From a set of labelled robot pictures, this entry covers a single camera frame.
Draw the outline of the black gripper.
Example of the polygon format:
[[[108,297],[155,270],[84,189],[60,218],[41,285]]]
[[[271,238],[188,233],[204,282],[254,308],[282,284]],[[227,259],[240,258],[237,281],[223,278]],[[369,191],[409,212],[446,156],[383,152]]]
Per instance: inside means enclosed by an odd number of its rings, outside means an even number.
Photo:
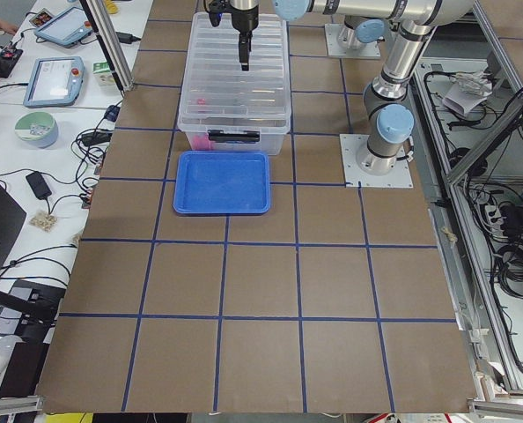
[[[232,27],[239,34],[239,63],[243,71],[248,71],[251,54],[252,34],[259,22],[258,0],[231,0],[230,13]]]

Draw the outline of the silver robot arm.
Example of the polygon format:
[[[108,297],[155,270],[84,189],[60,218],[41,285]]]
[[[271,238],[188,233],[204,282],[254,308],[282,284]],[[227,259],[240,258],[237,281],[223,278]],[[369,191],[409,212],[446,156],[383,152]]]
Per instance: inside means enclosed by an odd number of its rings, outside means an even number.
[[[273,1],[272,4],[276,14],[286,21],[300,19],[313,7],[312,1]],[[243,71],[248,71],[253,31],[259,24],[259,2],[212,1],[204,8],[209,11],[213,26],[219,25],[224,13],[231,16],[232,27],[239,32],[239,63]],[[342,48],[356,50],[377,41],[384,31],[385,24],[380,19],[346,15],[337,35],[337,43]]]
[[[408,82],[431,36],[471,10],[471,1],[275,1],[277,15],[287,21],[309,12],[345,17],[387,19],[399,24],[381,73],[365,88],[364,103],[371,124],[366,144],[357,151],[357,165],[367,174],[388,174],[415,124],[401,104]]]

